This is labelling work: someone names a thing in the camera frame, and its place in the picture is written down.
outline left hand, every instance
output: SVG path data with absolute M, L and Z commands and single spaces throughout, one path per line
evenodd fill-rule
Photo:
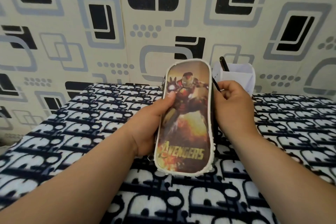
M 153 135 L 160 124 L 161 115 L 173 105 L 175 96 L 175 92 L 171 91 L 164 99 L 159 99 L 152 105 L 141 108 L 121 127 L 135 143 L 137 156 L 147 155 L 153 150 Z

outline black and white patterned cloth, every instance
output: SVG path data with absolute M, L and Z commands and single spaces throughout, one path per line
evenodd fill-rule
M 0 156 L 0 209 L 66 169 L 161 94 L 156 86 L 89 86 Z M 253 100 L 259 132 L 335 185 L 336 103 L 279 94 Z M 165 175 L 146 157 L 136 158 L 101 222 L 278 223 L 220 131 L 215 143 L 216 163 L 199 177 Z

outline forearm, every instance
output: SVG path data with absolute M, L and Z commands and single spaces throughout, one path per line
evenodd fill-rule
M 1 223 L 98 223 L 135 156 L 118 129 L 45 184 L 0 212 Z
M 260 135 L 231 139 L 246 171 L 283 224 L 334 223 L 336 188 Z

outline avengers pencil case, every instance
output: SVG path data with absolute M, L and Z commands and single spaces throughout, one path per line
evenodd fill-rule
M 159 171 L 199 176 L 212 169 L 213 87 L 211 68 L 202 59 L 188 59 L 168 68 L 163 98 L 175 91 L 174 104 L 162 115 L 154 151 Z

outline white pen holder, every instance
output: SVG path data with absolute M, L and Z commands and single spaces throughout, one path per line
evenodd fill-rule
M 255 72 L 251 64 L 227 64 L 229 71 L 223 71 L 221 63 L 217 61 L 212 69 L 212 77 L 216 82 L 233 80 L 238 82 L 250 96 L 255 85 Z

